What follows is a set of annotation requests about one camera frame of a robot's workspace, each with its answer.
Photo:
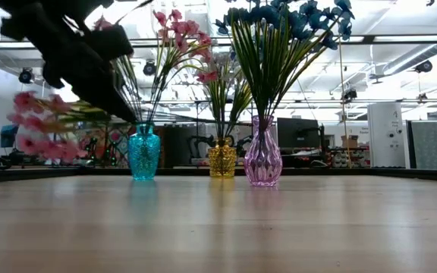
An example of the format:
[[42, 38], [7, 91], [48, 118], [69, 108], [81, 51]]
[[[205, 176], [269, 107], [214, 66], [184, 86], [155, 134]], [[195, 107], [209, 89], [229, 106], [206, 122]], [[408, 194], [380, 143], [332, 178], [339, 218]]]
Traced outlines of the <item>black overhead crossbar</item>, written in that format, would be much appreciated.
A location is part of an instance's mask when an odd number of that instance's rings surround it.
[[[388, 45], [388, 44], [435, 44], [437, 34], [409, 35], [362, 35], [352, 36], [347, 45]], [[0, 50], [34, 50], [31, 42], [0, 41]]]

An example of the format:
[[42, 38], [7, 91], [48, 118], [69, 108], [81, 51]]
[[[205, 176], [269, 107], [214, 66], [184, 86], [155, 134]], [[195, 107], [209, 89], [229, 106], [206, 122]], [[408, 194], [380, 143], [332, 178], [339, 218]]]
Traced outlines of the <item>tilted dark blue monitor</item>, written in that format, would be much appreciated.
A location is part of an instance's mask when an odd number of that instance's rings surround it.
[[5, 125], [0, 130], [0, 148], [11, 148], [14, 146], [19, 126], [16, 124]]

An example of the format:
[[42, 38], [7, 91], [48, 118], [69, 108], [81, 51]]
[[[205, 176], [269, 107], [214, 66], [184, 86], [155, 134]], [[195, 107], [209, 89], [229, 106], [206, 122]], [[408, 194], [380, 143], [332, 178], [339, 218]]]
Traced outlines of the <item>colourful patterned cloth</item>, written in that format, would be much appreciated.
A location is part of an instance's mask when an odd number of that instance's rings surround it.
[[128, 168], [130, 127], [94, 127], [76, 133], [79, 147], [90, 165], [102, 168]]

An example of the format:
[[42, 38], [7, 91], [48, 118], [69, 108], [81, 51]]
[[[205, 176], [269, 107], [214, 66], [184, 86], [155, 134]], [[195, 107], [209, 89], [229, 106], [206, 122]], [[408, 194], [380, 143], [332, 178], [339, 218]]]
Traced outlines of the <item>brown cardboard box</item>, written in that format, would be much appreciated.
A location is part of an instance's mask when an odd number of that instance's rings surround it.
[[357, 148], [358, 147], [358, 135], [344, 135], [341, 137], [343, 148]]

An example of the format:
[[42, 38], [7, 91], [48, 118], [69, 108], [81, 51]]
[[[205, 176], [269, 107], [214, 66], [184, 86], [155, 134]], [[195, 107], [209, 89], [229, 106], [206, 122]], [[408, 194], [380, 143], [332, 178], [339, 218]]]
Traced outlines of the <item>yellow glass vase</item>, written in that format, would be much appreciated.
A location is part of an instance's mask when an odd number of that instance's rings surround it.
[[208, 150], [209, 174], [211, 177], [233, 177], [237, 161], [237, 152], [232, 138], [217, 139], [214, 147]]

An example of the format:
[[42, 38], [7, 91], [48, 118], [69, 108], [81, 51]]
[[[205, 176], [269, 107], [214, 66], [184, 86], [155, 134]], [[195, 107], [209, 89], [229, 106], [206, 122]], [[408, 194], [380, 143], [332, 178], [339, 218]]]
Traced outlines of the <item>pink artificial flower bunch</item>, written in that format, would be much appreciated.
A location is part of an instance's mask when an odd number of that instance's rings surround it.
[[35, 91], [17, 93], [14, 111], [7, 119], [23, 128], [16, 135], [16, 147], [26, 155], [71, 163], [88, 152], [75, 140], [78, 124], [102, 125], [112, 116], [85, 101], [66, 102], [58, 94], [40, 99]]
[[200, 30], [194, 20], [185, 20], [181, 12], [173, 9], [170, 14], [153, 12], [159, 23], [156, 32], [156, 72], [152, 81], [146, 123], [151, 124], [158, 110], [162, 94], [171, 80], [182, 70], [193, 69], [202, 74], [212, 58], [210, 36]]
[[[100, 30], [110, 25], [113, 24], [108, 22], [104, 17], [101, 17], [94, 23], [93, 30]], [[112, 75], [113, 85], [118, 91], [118, 94], [124, 99], [124, 102], [134, 113], [136, 122], [140, 119], [140, 107], [139, 104], [136, 103], [140, 97], [137, 94], [137, 88], [135, 84], [136, 77], [134, 75], [133, 66], [130, 62], [130, 57], [132, 57], [133, 54], [121, 56], [112, 60], [105, 60], [99, 54], [98, 55], [104, 61], [105, 72]]]

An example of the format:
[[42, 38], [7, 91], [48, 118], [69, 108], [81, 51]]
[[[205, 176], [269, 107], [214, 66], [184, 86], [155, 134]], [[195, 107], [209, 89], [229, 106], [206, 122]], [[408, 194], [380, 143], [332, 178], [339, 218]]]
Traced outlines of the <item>purple glass vase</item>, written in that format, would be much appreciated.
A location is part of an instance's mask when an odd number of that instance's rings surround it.
[[282, 157], [271, 135], [274, 117], [263, 119], [253, 116], [253, 138], [244, 157], [244, 170], [248, 181], [255, 187], [273, 187], [282, 172]]

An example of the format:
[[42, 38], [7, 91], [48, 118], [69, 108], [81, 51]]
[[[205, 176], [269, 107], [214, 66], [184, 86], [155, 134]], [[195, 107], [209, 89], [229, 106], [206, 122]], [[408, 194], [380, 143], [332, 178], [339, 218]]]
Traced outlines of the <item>shelf with small items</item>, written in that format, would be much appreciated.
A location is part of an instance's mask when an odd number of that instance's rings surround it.
[[334, 148], [329, 150], [332, 168], [370, 168], [369, 150], [360, 148]]

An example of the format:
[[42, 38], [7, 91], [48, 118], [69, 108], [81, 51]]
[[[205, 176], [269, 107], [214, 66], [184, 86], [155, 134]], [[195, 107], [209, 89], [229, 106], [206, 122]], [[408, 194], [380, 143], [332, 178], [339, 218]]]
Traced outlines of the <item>white cabinet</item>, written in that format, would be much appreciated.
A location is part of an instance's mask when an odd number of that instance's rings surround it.
[[367, 108], [371, 168], [405, 168], [404, 127], [400, 102]]

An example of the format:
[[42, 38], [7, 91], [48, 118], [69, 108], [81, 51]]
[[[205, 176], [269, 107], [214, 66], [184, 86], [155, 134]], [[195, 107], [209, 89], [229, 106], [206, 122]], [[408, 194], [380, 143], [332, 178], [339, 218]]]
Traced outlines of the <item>black computer monitor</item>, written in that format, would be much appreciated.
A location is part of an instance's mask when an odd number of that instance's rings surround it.
[[317, 120], [278, 118], [277, 129], [280, 148], [319, 148], [320, 146]]

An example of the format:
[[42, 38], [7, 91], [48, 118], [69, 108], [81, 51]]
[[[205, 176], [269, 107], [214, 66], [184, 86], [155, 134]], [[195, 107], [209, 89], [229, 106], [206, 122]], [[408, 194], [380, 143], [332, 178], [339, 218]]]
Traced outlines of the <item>black aluminium table frame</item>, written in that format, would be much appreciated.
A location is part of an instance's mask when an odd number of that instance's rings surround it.
[[[129, 176], [130, 170], [124, 168], [23, 168], [0, 170], [0, 182], [13, 180], [32, 180], [71, 176]], [[283, 177], [299, 176], [380, 176], [437, 180], [437, 170], [402, 168], [352, 168], [352, 169], [291, 169], [282, 171]]]

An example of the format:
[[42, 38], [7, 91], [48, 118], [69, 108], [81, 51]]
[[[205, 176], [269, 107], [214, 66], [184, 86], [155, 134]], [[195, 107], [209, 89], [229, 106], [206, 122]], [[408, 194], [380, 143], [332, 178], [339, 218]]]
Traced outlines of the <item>teal glass vase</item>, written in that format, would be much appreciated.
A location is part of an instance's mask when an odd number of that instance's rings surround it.
[[153, 123], [140, 123], [128, 139], [128, 161], [134, 180], [153, 180], [159, 164], [161, 139]]

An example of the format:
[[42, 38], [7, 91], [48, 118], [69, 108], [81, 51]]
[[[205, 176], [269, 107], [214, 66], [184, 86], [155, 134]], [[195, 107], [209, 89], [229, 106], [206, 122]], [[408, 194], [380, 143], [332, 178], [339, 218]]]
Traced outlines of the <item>grey patterned partition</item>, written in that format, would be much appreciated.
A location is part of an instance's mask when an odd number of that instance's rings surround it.
[[437, 170], [437, 121], [408, 121], [410, 168]]

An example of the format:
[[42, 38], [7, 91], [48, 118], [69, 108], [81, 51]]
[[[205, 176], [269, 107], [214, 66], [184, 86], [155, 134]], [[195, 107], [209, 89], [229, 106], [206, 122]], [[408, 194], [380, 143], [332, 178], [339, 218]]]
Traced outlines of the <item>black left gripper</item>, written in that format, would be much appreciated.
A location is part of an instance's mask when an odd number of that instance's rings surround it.
[[112, 4], [113, 0], [0, 0], [0, 8], [10, 14], [2, 19], [0, 33], [27, 39], [41, 52], [43, 75], [51, 86], [61, 89], [66, 81], [81, 100], [135, 122], [102, 60], [134, 53], [124, 28], [113, 24], [90, 32], [85, 26], [96, 8]]

